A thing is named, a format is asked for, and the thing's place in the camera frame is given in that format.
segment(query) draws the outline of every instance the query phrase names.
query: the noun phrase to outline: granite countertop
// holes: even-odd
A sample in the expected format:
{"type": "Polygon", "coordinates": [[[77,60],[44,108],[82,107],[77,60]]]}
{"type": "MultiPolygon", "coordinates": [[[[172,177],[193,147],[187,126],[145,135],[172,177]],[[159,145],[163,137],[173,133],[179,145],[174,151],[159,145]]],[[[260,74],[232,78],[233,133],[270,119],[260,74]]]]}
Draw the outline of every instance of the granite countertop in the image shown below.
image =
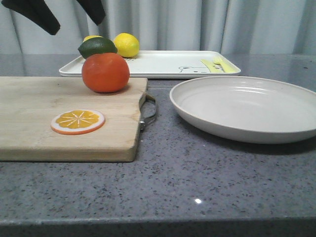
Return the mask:
{"type": "MultiPolygon", "coordinates": [[[[59,76],[77,55],[0,55],[0,76],[59,76]]],[[[226,55],[241,75],[316,91],[316,56],[226,55]]],[[[181,119],[180,80],[149,80],[157,120],[131,163],[0,162],[1,236],[314,236],[316,137],[230,141],[181,119]]]]}

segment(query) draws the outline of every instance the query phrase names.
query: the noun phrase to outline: curtain fold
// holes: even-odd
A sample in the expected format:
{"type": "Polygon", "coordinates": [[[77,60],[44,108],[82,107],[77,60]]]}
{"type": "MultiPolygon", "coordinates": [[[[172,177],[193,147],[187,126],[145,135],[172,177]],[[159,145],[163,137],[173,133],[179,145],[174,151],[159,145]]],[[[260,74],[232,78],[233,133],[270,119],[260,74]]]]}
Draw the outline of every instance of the curtain fold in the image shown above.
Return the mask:
{"type": "Polygon", "coordinates": [[[49,35],[0,5],[0,53],[78,54],[87,35],[135,35],[141,50],[316,54],[314,0],[102,0],[96,26],[76,0],[45,0],[61,28],[49,35]]]}

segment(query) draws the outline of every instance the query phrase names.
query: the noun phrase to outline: orange slice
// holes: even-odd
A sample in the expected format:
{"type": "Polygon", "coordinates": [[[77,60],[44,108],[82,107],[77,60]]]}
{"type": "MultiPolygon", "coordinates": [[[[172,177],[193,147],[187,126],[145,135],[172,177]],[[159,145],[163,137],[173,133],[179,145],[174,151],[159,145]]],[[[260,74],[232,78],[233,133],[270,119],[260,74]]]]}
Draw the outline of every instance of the orange slice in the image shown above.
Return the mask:
{"type": "Polygon", "coordinates": [[[79,135],[97,130],[104,122],[103,114],[96,110],[71,110],[56,116],[50,126],[60,134],[79,135]]]}

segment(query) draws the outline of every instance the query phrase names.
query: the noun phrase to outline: white plate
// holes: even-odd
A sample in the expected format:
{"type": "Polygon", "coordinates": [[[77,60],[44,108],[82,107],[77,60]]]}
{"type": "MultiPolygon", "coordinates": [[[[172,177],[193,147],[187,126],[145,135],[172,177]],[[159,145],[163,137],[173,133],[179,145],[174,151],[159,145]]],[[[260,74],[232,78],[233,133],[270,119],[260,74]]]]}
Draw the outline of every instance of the white plate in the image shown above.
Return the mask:
{"type": "Polygon", "coordinates": [[[316,93],[285,82],[197,78],[173,87],[170,99],[191,125],[236,141],[281,144],[316,135],[316,93]]]}
{"type": "MultiPolygon", "coordinates": [[[[131,77],[190,79],[210,75],[238,75],[240,73],[238,67],[220,53],[214,51],[141,50],[136,57],[125,60],[129,66],[131,77]],[[215,57],[225,60],[228,65],[235,69],[235,72],[211,73],[200,61],[201,59],[213,61],[215,57]]],[[[65,77],[81,77],[81,69],[84,61],[85,59],[81,56],[74,59],[59,69],[60,75],[65,77]]]]}

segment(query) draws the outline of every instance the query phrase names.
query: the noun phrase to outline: cutting board handle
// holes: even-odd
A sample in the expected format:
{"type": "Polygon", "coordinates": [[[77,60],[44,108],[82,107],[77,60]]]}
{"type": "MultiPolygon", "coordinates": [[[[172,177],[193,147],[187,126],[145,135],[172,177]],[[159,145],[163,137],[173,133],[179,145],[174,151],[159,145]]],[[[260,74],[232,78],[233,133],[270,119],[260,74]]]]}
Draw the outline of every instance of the cutting board handle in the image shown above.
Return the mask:
{"type": "Polygon", "coordinates": [[[140,119],[140,122],[139,122],[139,127],[140,127],[140,130],[141,130],[141,131],[144,131],[144,130],[145,130],[145,127],[146,127],[149,123],[153,122],[153,121],[156,119],[156,114],[157,114],[157,112],[158,112],[158,107],[157,107],[156,99],[155,99],[153,96],[151,96],[151,95],[145,93],[145,102],[150,102],[150,103],[152,103],[152,104],[155,106],[155,109],[154,109],[154,111],[153,111],[149,116],[146,116],[146,117],[145,117],[145,116],[141,115],[141,119],[140,119]]]}

